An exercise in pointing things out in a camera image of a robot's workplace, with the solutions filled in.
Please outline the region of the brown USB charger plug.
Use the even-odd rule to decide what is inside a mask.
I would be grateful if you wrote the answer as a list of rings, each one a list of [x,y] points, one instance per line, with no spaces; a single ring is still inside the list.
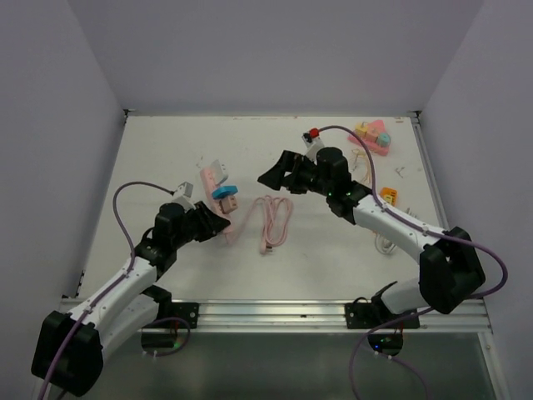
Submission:
[[[229,215],[238,209],[238,202],[235,195],[229,195],[219,201],[222,213]]]

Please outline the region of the blue plug adapter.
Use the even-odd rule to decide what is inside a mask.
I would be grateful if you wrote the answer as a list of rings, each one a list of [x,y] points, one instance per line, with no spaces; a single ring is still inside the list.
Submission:
[[[238,193],[238,188],[235,185],[220,186],[212,191],[212,198],[216,200],[220,200],[226,196],[235,195],[237,193]]]

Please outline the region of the white plug adapter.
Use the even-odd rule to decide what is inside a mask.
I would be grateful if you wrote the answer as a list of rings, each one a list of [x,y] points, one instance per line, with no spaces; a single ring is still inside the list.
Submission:
[[[212,180],[216,185],[222,185],[228,178],[229,173],[224,163],[218,159],[214,160],[210,166],[209,171],[212,176]]]

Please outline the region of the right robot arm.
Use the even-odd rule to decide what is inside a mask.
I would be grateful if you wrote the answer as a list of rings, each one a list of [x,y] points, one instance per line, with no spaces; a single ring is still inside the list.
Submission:
[[[427,226],[404,212],[393,217],[393,207],[375,200],[369,187],[352,179],[348,161],[336,147],[319,150],[315,160],[284,151],[257,181],[273,190],[324,196],[337,217],[379,233],[418,263],[416,278],[392,282],[369,302],[356,302],[354,313],[372,326],[390,327],[418,308],[448,314],[486,280],[466,231]]]

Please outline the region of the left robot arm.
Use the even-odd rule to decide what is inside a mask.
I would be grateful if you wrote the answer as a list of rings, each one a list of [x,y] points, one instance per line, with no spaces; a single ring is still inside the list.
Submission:
[[[31,366],[41,389],[52,384],[85,395],[112,353],[137,330],[166,326],[173,318],[172,295],[157,280],[180,248],[214,238],[229,225],[203,202],[190,209],[174,202],[160,206],[132,257],[103,287],[68,312],[53,311],[44,319]]]

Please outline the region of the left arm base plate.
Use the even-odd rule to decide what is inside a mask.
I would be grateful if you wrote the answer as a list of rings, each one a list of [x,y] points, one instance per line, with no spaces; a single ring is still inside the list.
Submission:
[[[186,321],[191,329],[196,329],[199,307],[200,304],[198,302],[168,302],[166,305],[160,306],[157,320],[180,318]]]

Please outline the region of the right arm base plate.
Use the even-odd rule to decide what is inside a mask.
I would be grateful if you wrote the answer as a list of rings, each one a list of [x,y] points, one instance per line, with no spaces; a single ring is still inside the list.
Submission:
[[[377,297],[372,299],[359,297],[344,304],[344,315],[348,329],[372,329],[413,313],[416,313],[415,309],[395,314]]]

